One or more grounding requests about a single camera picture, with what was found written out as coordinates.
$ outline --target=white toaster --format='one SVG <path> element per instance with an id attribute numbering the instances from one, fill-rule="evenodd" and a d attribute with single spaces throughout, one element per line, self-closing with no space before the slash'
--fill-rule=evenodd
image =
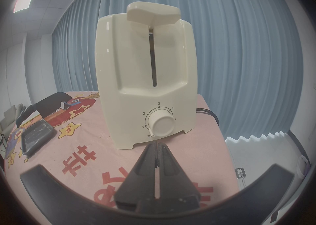
<path id="1" fill-rule="evenodd" d="M 173 6 L 133 2 L 102 17 L 95 66 L 107 127 L 117 149 L 195 126 L 197 58 L 193 30 Z"/>

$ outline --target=toaster dial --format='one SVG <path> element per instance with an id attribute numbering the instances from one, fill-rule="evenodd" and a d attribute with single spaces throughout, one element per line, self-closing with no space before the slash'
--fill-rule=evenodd
<path id="1" fill-rule="evenodd" d="M 148 118 L 148 130 L 152 137 L 169 135 L 174 129 L 174 124 L 172 114 L 166 109 L 158 109 Z"/>

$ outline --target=baking tray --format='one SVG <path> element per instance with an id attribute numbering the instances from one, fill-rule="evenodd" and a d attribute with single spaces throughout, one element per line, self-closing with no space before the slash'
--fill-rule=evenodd
<path id="1" fill-rule="evenodd" d="M 41 119 L 22 133 L 22 154 L 27 157 L 32 156 L 55 134 L 56 130 L 44 119 Z"/>

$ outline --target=blue curtain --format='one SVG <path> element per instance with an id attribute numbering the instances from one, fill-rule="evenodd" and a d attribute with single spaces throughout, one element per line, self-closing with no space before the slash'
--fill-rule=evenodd
<path id="1" fill-rule="evenodd" d="M 302 49 L 284 0 L 76 0 L 53 32 L 59 91 L 96 91 L 94 42 L 99 18 L 135 1 L 179 7 L 193 27 L 198 93 L 238 139 L 288 131 L 301 95 Z"/>

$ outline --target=white wall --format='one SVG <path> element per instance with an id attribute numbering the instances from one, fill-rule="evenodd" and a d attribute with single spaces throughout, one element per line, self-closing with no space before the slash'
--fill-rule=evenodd
<path id="1" fill-rule="evenodd" d="M 4 118 L 4 112 L 10 107 L 10 98 L 7 86 L 7 49 L 0 52 L 0 120 Z"/>
<path id="2" fill-rule="evenodd" d="M 52 61 L 52 35 L 45 34 L 41 38 L 41 67 L 46 96 L 57 93 Z"/>
<path id="3" fill-rule="evenodd" d="M 25 72 L 31 102 L 36 103 L 56 93 L 52 63 L 52 36 L 26 42 Z"/>
<path id="4" fill-rule="evenodd" d="M 32 104 L 46 97 L 40 62 L 40 45 L 41 40 L 37 39 L 27 41 L 25 47 L 25 73 Z"/>
<path id="5" fill-rule="evenodd" d="M 304 147 L 311 163 L 316 159 L 316 136 L 309 140 L 316 123 L 316 32 L 298 0 L 285 0 L 294 17 L 303 52 L 303 86 L 290 130 Z"/>
<path id="6" fill-rule="evenodd" d="M 25 77 L 22 75 L 22 44 L 8 48 L 7 52 L 7 86 L 11 105 L 23 103 L 29 106 L 29 96 L 25 86 Z"/>

